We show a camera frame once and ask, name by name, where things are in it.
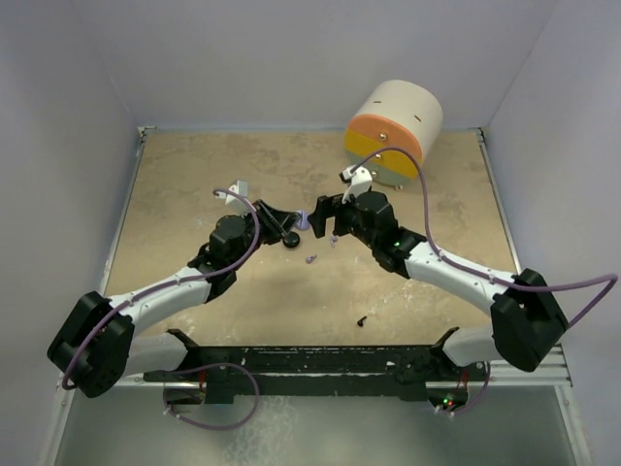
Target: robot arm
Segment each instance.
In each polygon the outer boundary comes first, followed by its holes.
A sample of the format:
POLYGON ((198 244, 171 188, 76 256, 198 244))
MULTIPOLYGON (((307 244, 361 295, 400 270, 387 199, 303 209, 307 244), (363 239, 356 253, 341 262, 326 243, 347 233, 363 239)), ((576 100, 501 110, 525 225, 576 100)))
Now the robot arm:
POLYGON ((334 235, 358 238, 386 271, 438 286, 489 315, 491 325, 455 328, 442 337, 439 344, 453 365, 505 359, 518 369, 534 371, 568 329, 568 322, 551 293, 517 291, 492 279, 546 286, 543 277, 530 269, 519 275, 492 270, 443 250, 438 255, 425 236, 399 226, 386 196, 371 191, 369 171, 352 168, 341 172, 348 185, 345 194, 317 199, 309 216, 315 237, 325 235, 326 219, 333 217, 334 235), (466 267, 456 268, 446 259, 466 267))
POLYGON ((245 183, 237 182, 230 188, 237 195, 220 196, 237 215, 222 217, 209 242, 171 277, 122 295, 106 298, 91 291, 80 298, 49 346, 48 358, 61 371, 69 371, 86 396, 99 396, 123 375, 175 369, 186 353, 183 342, 172 334, 136 337, 164 318, 220 296, 236 281, 244 257, 291 234, 299 214, 278 211, 261 200, 246 204, 240 200, 245 191, 245 183), (113 309, 118 312, 102 325, 113 309), (87 335, 98 326, 101 329, 87 342, 87 335), (77 362, 69 370, 72 359, 77 362))

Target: gray wall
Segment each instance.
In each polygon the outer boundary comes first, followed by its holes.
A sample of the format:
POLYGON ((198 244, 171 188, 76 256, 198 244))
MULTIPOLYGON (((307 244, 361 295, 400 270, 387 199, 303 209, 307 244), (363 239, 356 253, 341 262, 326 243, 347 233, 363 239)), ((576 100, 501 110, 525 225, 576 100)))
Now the gray wall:
MULTIPOLYGON (((621 3, 561 0, 489 131, 523 265, 553 283, 619 273, 621 3)), ((597 290, 561 293, 575 315, 597 290)), ((621 464, 621 287, 566 335, 597 464, 621 464)))
POLYGON ((557 0, 74 0, 140 124, 345 126, 414 81, 487 124, 557 0))
POLYGON ((0 2, 2 464, 34 464, 47 346, 101 279, 136 143, 70 1, 0 2))

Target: table surface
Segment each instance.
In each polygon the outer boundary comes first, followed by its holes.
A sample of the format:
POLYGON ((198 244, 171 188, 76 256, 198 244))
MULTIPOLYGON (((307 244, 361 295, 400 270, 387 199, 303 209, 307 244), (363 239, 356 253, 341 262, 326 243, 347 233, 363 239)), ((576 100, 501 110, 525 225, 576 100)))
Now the table surface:
MULTIPOLYGON (((155 132, 131 195, 107 295, 175 273, 231 214, 212 196, 236 179, 249 198, 312 211, 317 196, 343 192, 341 132, 155 132)), ((444 133, 423 166, 431 225, 444 249, 514 270, 510 248, 473 132, 444 133)), ((375 185, 407 228, 424 233, 418 180, 403 190, 375 185)), ((399 345, 434 343, 449 327, 487 321, 481 311, 426 283, 383 271, 358 240, 301 232, 296 250, 261 248, 238 281, 208 305, 185 310, 146 334, 179 328, 200 345, 399 345), (307 264, 305 257, 317 254, 307 264), (368 316, 365 326, 356 321, 368 316)))

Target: metal frame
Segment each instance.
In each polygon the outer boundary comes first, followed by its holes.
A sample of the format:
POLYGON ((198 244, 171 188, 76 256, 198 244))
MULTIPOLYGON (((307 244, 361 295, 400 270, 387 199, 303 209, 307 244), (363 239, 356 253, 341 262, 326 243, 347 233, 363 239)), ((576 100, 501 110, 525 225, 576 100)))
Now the metal frame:
MULTIPOLYGON (((99 291, 104 293, 106 285, 108 283, 108 279, 110 276, 110 272, 112 270, 112 265, 114 261, 114 256, 116 253, 116 248, 118 246, 118 242, 120 239, 120 234, 122 231, 122 226, 125 221, 125 216, 127 214, 127 209, 129 207, 129 202, 131 199, 133 187, 135 184, 136 177, 138 175, 138 170, 140 168, 140 163, 142 160, 143 152, 145 149, 145 145, 147 142, 148 135, 156 131, 156 127, 140 127, 140 135, 141 140, 136 152, 136 165, 134 167, 134 172, 132 175, 131 183, 127 191, 127 196, 125 198, 125 202, 123 205, 121 218, 118 223, 118 228, 116 233, 114 234, 113 242, 111 244, 110 254, 108 260, 106 261, 106 265, 104 268, 104 274, 102 280, 99 285, 99 291)), ((515 250, 515 244, 513 242, 513 238, 511 236, 510 230, 508 228, 507 216, 505 213, 505 209, 503 207, 503 203, 501 201, 498 187, 496 184, 496 180, 494 178, 494 174, 490 165, 489 156, 487 153, 487 148, 485 147, 485 135, 482 128, 472 128, 471 131, 476 133, 478 144, 481 150, 481 154, 483 156, 483 160, 485 163, 485 168, 487 170, 487 174, 492 185, 492 191, 494 193, 494 198, 496 200, 496 205, 501 216, 501 221, 503 228, 505 230, 505 234, 507 237, 507 242, 510 248, 510 252, 513 258, 513 262, 515 264, 516 270, 520 271, 521 266, 519 263, 519 259, 517 257, 517 252, 515 250)), ((133 386, 133 387, 157 387, 163 386, 164 383, 146 383, 142 377, 129 377, 123 380, 120 380, 117 385, 118 386, 133 386)), ((445 388, 449 386, 453 386, 454 383, 427 383, 428 388, 445 388)), ((482 383, 471 382, 471 386, 481 386, 482 383)), ((567 368, 567 361, 565 359, 565 355, 563 353, 563 349, 561 345, 557 345, 549 355, 545 357, 545 359, 540 364, 537 371, 534 373, 524 373, 519 371, 518 369, 513 368, 508 363, 504 361, 497 361, 492 363, 492 377, 490 380, 490 385, 494 386, 554 386, 555 392, 557 396, 557 401, 559 403, 561 415, 565 424, 565 429, 568 434, 568 438, 570 440, 570 444, 572 446, 572 453, 575 458, 576 465, 578 466, 591 466, 593 464, 591 453, 588 447, 588 441, 584 432, 584 429, 581 426, 580 415, 578 412, 577 405, 572 395, 572 381, 569 370, 567 368)), ((178 386, 178 387, 191 387, 192 383, 167 383, 168 387, 178 386)), ((60 382, 58 382, 56 386, 56 394, 53 401, 53 409, 51 416, 51 424, 46 440, 41 449, 41 453, 39 456, 38 464, 40 466, 51 466, 55 464, 56 456, 58 455, 58 450, 60 447, 60 442, 62 440, 63 432, 65 429, 65 425, 67 422, 67 418, 69 415, 69 411, 72 405, 74 397, 73 391, 65 391, 60 388, 60 382)))

